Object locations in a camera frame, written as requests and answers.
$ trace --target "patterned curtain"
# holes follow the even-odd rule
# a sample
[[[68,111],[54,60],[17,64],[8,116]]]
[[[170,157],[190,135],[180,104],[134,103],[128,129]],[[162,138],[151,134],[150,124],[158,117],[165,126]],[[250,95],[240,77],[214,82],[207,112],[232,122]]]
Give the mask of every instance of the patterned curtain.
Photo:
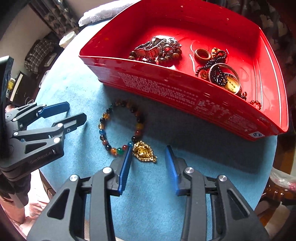
[[[60,39],[78,27],[65,0],[32,0],[29,5]]]

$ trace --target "wall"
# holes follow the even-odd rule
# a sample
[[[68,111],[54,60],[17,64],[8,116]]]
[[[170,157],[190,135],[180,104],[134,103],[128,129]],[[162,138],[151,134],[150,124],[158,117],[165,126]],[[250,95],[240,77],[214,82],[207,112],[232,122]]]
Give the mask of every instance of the wall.
[[[14,58],[12,77],[19,71],[28,73],[25,68],[25,57],[37,39],[45,37],[49,27],[27,5],[11,22],[0,40],[0,57],[10,55]]]
[[[83,16],[85,12],[102,4],[112,2],[113,0],[66,0],[70,9],[78,17],[77,21]]]

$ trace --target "plaid shirt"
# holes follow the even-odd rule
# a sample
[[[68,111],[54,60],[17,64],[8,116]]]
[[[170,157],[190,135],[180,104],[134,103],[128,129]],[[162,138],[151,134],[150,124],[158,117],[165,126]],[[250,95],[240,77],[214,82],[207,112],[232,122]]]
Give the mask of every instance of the plaid shirt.
[[[25,61],[25,68],[38,74],[38,67],[44,58],[54,49],[54,43],[48,39],[42,39],[35,45],[34,50]]]

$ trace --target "green bead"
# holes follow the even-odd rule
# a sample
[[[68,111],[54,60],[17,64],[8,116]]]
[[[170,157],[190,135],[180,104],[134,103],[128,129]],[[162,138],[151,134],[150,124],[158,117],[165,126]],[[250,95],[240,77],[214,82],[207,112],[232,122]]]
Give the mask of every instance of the green bead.
[[[124,150],[122,148],[117,148],[117,154],[122,155],[124,153]]]

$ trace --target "red tray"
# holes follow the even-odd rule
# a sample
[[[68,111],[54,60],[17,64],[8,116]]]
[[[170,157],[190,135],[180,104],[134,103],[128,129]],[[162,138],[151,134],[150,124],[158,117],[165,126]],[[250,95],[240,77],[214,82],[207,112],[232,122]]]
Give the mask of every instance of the red tray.
[[[128,60],[153,36],[174,37],[182,60],[163,67]],[[247,101],[196,78],[196,48],[228,52]],[[106,85],[136,93],[256,140],[288,130],[287,96],[278,61],[262,30],[226,8],[199,0],[142,0],[114,17],[80,51],[80,58]]]

